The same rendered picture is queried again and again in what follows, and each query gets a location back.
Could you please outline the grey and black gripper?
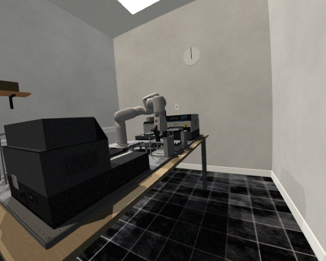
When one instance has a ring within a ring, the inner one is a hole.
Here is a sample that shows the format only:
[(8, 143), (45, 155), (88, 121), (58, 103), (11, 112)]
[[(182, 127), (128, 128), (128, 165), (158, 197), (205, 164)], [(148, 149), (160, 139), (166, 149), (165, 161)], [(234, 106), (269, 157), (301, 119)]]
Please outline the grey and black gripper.
[(163, 132), (162, 137), (167, 138), (167, 121), (166, 116), (154, 117), (154, 129), (153, 132), (156, 137), (156, 142), (160, 142), (160, 132)]

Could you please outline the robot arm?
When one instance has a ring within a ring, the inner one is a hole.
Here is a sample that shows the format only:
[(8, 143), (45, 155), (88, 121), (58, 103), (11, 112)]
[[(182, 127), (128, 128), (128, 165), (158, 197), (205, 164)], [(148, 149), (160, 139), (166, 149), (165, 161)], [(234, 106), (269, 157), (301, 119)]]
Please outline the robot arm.
[(128, 145), (126, 136), (125, 121), (135, 118), (138, 115), (151, 115), (153, 117), (147, 117), (148, 121), (154, 121), (155, 116), (165, 116), (166, 100), (163, 96), (159, 96), (158, 93), (153, 93), (143, 98), (144, 107), (138, 106), (135, 108), (128, 108), (115, 113), (115, 129), (116, 129), (116, 146)]

